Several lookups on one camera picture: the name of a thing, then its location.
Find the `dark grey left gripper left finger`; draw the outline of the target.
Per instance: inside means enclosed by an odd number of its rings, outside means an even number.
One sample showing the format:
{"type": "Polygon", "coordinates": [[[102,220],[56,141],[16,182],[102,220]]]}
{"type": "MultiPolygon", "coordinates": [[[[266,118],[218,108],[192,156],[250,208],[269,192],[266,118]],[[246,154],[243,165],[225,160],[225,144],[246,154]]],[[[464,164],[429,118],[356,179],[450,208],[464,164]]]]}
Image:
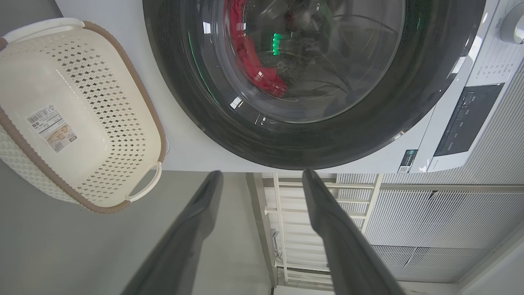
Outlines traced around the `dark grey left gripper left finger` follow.
{"type": "Polygon", "coordinates": [[[210,172],[123,290],[124,295],[190,295],[205,239],[212,233],[223,191],[210,172]]]}

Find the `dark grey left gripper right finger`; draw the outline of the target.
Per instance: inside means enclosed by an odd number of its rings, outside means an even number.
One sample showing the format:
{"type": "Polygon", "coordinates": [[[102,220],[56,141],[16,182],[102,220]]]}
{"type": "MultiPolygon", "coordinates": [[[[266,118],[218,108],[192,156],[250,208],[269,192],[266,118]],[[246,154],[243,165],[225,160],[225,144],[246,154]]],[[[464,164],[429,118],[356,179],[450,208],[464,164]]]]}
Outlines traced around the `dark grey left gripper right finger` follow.
{"type": "Polygon", "coordinates": [[[303,171],[309,220],[322,238],[337,295],[402,295],[404,291],[314,170],[303,171]]]}

